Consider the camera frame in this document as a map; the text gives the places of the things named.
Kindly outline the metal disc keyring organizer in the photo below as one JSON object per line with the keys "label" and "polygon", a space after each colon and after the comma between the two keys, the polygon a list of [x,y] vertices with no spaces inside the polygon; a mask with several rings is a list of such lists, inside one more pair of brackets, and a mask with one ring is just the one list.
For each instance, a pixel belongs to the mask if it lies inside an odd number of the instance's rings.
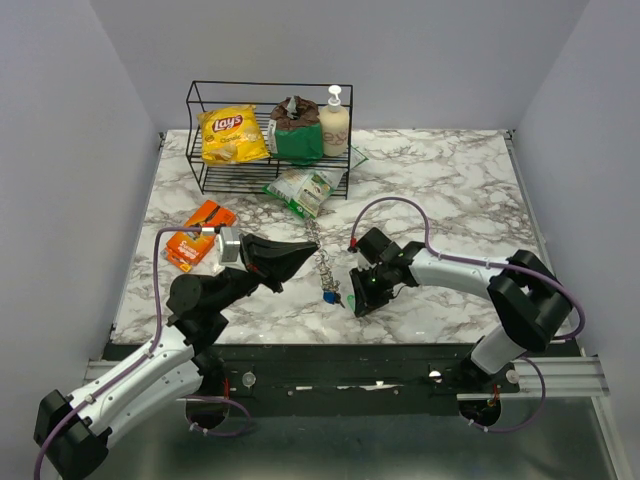
{"label": "metal disc keyring organizer", "polygon": [[310,241],[313,241],[318,247],[315,254],[315,262],[316,268],[320,275],[320,284],[322,291],[333,291],[339,294],[340,282],[335,280],[333,277],[333,272],[329,265],[328,253],[324,249],[321,242],[318,223],[312,217],[308,217],[305,220],[305,228],[308,239]]}

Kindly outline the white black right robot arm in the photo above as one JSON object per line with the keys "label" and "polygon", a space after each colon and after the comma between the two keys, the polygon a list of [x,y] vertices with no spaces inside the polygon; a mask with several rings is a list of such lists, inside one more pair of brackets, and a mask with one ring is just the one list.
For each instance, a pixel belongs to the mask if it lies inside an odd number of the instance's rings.
{"label": "white black right robot arm", "polygon": [[360,256],[349,272],[358,317],[387,305],[398,285],[442,287],[492,303],[500,324],[455,368],[458,381],[474,392],[493,384],[497,373],[521,355],[545,351],[573,309],[556,278],[527,250],[516,251],[505,263],[459,262],[431,253],[420,242],[401,248],[377,228],[353,239],[349,250]]}

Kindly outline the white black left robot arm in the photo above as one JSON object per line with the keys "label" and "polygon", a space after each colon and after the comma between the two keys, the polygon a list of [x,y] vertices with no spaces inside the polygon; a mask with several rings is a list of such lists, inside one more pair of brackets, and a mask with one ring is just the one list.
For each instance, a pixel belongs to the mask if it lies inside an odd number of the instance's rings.
{"label": "white black left robot arm", "polygon": [[64,479],[84,479],[135,426],[180,398],[209,395],[229,404],[213,344],[228,321],[222,312],[260,286],[280,293],[318,250],[314,242],[275,242],[234,227],[213,231],[221,271],[181,274],[170,287],[153,337],[104,375],[68,395],[54,390],[39,405],[33,475],[49,461]]}

